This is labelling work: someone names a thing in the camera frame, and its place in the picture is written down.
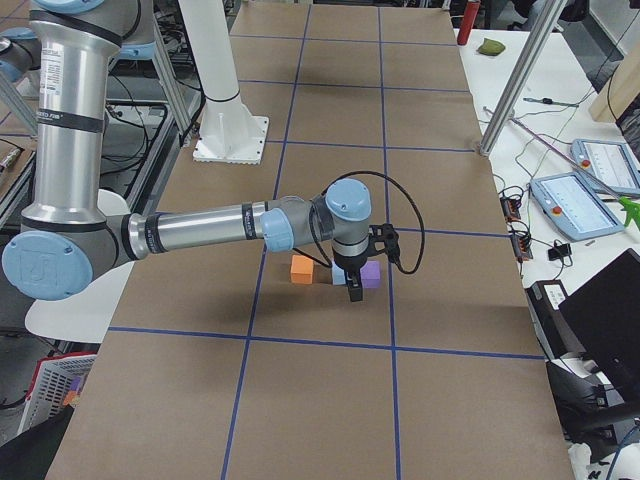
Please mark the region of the black electronics box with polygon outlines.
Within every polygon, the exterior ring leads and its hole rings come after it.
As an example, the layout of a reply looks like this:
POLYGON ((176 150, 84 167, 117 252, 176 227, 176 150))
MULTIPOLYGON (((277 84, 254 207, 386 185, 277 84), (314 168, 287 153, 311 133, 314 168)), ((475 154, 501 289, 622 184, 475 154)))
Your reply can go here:
POLYGON ((585 352, 583 345, 565 321, 559 306, 568 297, 560 280, 534 282, 525 290, 534 330, 544 353, 552 358, 585 352))

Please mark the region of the far blue teach pendant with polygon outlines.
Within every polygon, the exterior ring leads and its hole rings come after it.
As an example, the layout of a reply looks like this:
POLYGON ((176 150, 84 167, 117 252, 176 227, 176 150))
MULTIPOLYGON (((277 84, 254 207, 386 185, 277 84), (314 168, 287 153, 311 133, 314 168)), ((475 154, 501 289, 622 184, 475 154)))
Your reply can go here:
POLYGON ((639 194, 639 163, 626 143, 576 139, 570 155, 578 172, 596 191, 605 193, 595 178, 618 194, 639 194))

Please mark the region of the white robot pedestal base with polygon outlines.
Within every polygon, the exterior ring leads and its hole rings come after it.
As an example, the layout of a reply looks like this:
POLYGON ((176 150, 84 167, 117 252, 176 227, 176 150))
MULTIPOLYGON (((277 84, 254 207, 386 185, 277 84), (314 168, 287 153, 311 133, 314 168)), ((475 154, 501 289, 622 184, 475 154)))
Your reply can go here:
POLYGON ((179 3, 205 106, 194 159, 200 162, 258 164, 269 119, 254 116, 242 101, 223 3, 179 3))

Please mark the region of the white perforated basket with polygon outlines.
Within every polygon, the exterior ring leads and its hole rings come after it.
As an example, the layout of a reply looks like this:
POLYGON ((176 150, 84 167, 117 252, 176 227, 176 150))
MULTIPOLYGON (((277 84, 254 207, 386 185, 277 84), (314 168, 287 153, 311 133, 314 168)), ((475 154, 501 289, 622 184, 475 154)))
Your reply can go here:
POLYGON ((96 352, 75 352, 38 361, 17 434, 62 411, 82 391, 96 352))

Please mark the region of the green plastic clamp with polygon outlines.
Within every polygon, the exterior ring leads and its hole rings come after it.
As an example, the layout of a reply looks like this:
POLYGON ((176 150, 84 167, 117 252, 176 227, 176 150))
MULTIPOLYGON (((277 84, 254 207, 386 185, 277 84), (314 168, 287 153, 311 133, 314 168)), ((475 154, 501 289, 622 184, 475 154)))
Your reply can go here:
POLYGON ((621 196, 618 199, 618 203, 625 212, 624 226, 629 227, 631 223, 634 223, 636 227, 640 229, 640 205, 625 196, 621 196))

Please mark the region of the blue teach pendant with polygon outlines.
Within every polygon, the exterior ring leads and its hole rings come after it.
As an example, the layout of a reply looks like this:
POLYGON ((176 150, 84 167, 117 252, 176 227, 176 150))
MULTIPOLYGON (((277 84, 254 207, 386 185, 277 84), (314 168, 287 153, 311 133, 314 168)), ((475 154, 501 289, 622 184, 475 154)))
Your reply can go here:
POLYGON ((595 178, 618 194, 639 194, 639 163, 626 143, 576 139, 570 155, 578 172, 596 191, 605 193, 595 178))
POLYGON ((621 221, 577 173, 533 179, 530 188, 543 212, 572 241, 624 230, 621 221))

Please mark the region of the grey aluminium frame post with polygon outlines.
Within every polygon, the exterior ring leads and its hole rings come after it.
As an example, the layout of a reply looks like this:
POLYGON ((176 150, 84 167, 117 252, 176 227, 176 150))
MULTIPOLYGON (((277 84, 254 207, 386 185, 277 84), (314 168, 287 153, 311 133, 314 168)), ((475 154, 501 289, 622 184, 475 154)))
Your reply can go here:
POLYGON ((479 143, 479 153, 482 156, 490 155, 503 128, 511 118, 516 100, 565 6, 566 1, 547 1, 543 6, 479 143))

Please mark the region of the orange foam block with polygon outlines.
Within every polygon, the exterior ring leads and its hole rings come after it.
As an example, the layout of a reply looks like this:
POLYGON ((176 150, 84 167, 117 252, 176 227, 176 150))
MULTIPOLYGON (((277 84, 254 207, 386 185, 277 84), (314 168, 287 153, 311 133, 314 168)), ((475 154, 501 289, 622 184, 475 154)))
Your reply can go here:
POLYGON ((290 280, 293 284, 311 285, 314 277, 314 261, 303 255, 291 257, 290 280))

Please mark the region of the orange terminal board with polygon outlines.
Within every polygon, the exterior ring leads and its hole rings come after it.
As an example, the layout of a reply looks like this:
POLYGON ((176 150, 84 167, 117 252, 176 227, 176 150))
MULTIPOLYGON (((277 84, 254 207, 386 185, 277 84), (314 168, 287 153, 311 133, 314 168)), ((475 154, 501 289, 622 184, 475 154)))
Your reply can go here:
POLYGON ((499 200, 516 260, 519 263, 532 260, 530 228, 520 215, 521 197, 502 194, 499 200))

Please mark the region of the light blue foam block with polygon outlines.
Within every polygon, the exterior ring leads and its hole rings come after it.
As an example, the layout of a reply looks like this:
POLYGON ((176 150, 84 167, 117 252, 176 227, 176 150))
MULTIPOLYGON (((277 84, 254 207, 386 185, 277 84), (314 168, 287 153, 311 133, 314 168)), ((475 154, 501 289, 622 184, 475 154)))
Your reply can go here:
POLYGON ((333 285, 345 285, 346 284, 345 271, 335 263, 332 264, 331 275, 332 275, 332 284, 333 285))

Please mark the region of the white plastic chair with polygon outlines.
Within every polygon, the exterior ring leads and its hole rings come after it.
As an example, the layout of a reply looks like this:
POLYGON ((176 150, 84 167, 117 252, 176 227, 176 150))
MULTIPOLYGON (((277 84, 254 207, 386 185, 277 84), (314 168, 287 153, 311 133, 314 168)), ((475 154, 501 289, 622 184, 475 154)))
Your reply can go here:
POLYGON ((119 266, 67 299, 36 300, 25 317, 27 330, 40 337, 100 344, 133 266, 132 262, 119 266))

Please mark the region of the purple foam block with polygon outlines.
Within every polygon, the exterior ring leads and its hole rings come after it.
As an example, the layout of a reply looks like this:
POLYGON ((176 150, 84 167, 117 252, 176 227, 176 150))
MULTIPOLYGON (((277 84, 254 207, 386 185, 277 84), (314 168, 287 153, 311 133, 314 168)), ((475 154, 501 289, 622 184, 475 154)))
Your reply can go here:
POLYGON ((369 260, 360 269, 361 283, 365 289, 377 289, 381 285, 381 266, 377 260, 369 260))

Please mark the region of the near blue teach pendant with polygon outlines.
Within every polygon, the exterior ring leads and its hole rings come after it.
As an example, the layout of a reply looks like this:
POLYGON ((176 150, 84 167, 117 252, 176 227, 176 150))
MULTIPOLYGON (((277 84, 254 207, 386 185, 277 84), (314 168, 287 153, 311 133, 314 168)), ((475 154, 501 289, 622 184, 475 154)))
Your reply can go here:
POLYGON ((543 212, 572 241, 624 230, 621 221, 577 173, 533 179, 530 188, 543 212))

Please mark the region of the red bottle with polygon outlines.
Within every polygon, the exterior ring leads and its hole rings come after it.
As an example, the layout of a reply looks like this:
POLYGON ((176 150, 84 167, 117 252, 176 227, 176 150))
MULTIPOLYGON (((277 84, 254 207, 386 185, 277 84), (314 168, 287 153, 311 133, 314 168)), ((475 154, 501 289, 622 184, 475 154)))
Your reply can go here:
POLYGON ((464 46, 467 44, 470 33, 474 27, 474 23, 480 6, 480 0, 467 1, 456 39, 459 46, 464 46))

